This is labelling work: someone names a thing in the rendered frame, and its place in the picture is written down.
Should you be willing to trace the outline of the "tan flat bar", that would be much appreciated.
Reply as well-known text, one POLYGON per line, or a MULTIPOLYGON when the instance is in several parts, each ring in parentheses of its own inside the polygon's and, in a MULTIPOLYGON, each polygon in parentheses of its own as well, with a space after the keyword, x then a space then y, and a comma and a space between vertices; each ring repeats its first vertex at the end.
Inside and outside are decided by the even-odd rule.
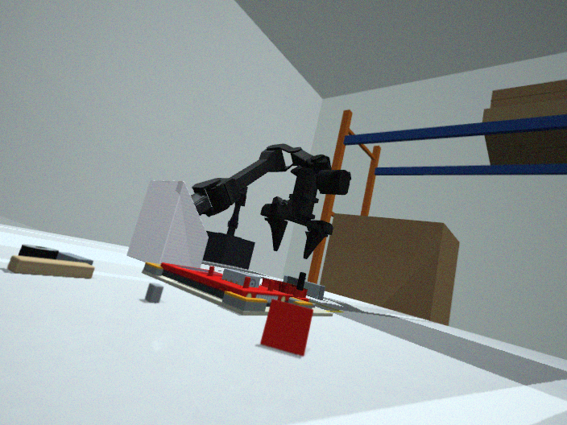
POLYGON ((58 261, 13 255, 7 269, 16 274, 35 274, 56 277, 91 279, 94 266, 85 262, 58 261))

